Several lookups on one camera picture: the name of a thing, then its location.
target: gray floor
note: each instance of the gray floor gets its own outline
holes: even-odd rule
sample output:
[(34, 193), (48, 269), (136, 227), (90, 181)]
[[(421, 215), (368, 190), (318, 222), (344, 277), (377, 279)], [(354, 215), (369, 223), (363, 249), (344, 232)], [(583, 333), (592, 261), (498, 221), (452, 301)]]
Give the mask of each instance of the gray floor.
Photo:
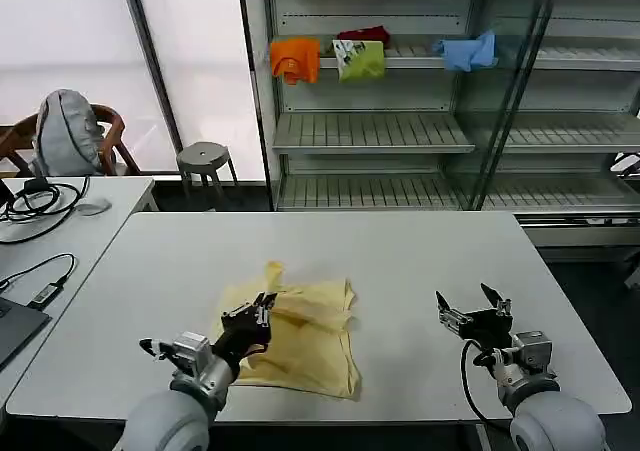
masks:
[[(261, 188), (227, 189), (229, 199), (216, 202), (208, 193), (197, 190), (194, 200), (186, 203), (179, 185), (160, 187), (156, 200), (163, 211), (209, 210), (267, 211), (266, 193)], [(640, 329), (640, 293), (624, 285), (624, 269), (601, 263), (551, 264), (551, 272), (562, 286), (576, 311), (609, 360), (629, 393), (634, 411), (628, 415), (605, 418), (609, 446), (613, 451), (640, 449), (640, 346), (636, 338)], [(74, 433), (56, 422), (10, 419), (0, 450), (13, 449), (109, 449), (120, 426), (74, 423)], [(99, 442), (88, 445), (86, 440)], [(386, 426), (386, 427), (234, 427), (217, 426), (212, 431), (212, 449), (255, 450), (269, 444), (280, 451), (299, 450), (313, 443), (314, 449), (386, 450), (398, 448), (479, 451), (471, 426)], [(495, 451), (511, 451), (508, 441), (491, 436)]]

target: power cord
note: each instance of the power cord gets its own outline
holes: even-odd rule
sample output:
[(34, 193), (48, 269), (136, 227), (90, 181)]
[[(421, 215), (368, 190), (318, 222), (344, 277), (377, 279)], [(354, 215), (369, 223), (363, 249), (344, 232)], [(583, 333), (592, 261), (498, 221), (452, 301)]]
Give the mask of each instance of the power cord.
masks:
[(31, 266), (29, 269), (25, 269), (24, 271), (20, 271), (18, 273), (12, 274), (11, 276), (7, 276), (6, 278), (1, 279), (0, 294), (2, 294), (4, 291), (6, 291), (9, 288), (11, 283), (15, 282), (17, 279), (21, 278), (25, 274), (29, 274), (30, 272), (35, 271), (38, 268), (41, 268), (45, 264), (48, 264), (51, 261), (54, 261), (60, 258), (69, 258), (70, 260), (69, 268), (67, 269), (66, 273), (60, 276), (56, 281), (51, 282), (47, 286), (45, 286), (45, 288), (42, 291), (40, 291), (38, 295), (35, 298), (33, 298), (31, 302), (27, 305), (28, 308), (37, 309), (38, 311), (44, 310), (44, 308), (46, 308), (47, 305), (51, 301), (53, 301), (53, 299), (55, 299), (55, 297), (60, 293), (60, 291), (62, 291), (65, 283), (69, 279), (69, 276), (71, 276), (71, 273), (73, 273), (76, 267), (76, 257), (71, 253), (56, 254), (55, 256), (51, 256), (50, 258), (47, 258), (44, 261), (41, 261), (35, 266)]
[(482, 421), (483, 424), (487, 425), (491, 429), (498, 431), (501, 434), (506, 436), (510, 436), (509, 430), (504, 426), (500, 426), (499, 424), (490, 421), (484, 414), (480, 412), (476, 404), (473, 402), (473, 398), (471, 397), (471, 391), (469, 390), (469, 381), (467, 380), (467, 354), (469, 353), (469, 348), (471, 346), (475, 346), (478, 350), (480, 346), (473, 340), (469, 340), (464, 344), (462, 348), (462, 357), (460, 358), (460, 375), (462, 377), (462, 389), (464, 390), (464, 395), (467, 398), (467, 403), (469, 403), (469, 407), (473, 410), (473, 412), (478, 416), (478, 419)]
[[(4, 211), (0, 214), (0, 222), (26, 223), (41, 217), (56, 216), (60, 214), (62, 217), (52, 226), (40, 231), (39, 233), (26, 238), (15, 239), (13, 241), (0, 240), (0, 245), (26, 243), (50, 233), (69, 219), (76, 204), (78, 204), (78, 201), (84, 197), (88, 188), (89, 176), (85, 176), (81, 190), (78, 190), (78, 188), (71, 184), (49, 183), (46, 178), (34, 178), (28, 180), (24, 183), (23, 189), (16, 193), (15, 199), (6, 204)], [(59, 202), (63, 189), (71, 190), (74, 196), (69, 204), (56, 209), (55, 205)], [(34, 205), (32, 200), (36, 197), (42, 196), (44, 193), (50, 194), (51, 199), (39, 206)]]

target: computer mouse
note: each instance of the computer mouse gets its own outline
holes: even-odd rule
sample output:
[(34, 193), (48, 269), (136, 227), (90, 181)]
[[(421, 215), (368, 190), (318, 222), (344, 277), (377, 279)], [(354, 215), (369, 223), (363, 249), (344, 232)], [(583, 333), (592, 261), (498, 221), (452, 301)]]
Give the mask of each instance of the computer mouse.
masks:
[(75, 210), (82, 216), (95, 216), (111, 208), (111, 201), (106, 198), (83, 199), (76, 204)]

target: backpack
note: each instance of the backpack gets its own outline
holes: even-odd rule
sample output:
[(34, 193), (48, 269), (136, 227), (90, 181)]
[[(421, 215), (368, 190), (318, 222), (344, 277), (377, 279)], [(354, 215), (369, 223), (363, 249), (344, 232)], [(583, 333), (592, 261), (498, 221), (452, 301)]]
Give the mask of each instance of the backpack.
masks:
[(32, 170), (37, 176), (103, 174), (98, 155), (103, 133), (84, 96), (69, 89), (54, 91), (38, 112)]

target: stool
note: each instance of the stool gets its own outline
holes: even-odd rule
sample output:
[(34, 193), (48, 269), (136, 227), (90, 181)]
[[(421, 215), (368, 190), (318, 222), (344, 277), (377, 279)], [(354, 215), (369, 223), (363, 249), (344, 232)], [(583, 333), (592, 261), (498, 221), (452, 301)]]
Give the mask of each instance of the stool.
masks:
[(178, 170), (182, 179), (184, 193), (191, 200), (190, 183), (191, 174), (199, 174), (202, 185), (209, 186), (207, 176), (211, 177), (216, 194), (222, 200), (225, 199), (222, 185), (218, 179), (218, 169), (229, 163), (229, 170), (233, 176), (235, 186), (238, 186), (238, 177), (233, 167), (233, 161), (229, 155), (229, 149), (218, 143), (198, 142), (184, 148), (177, 157)]

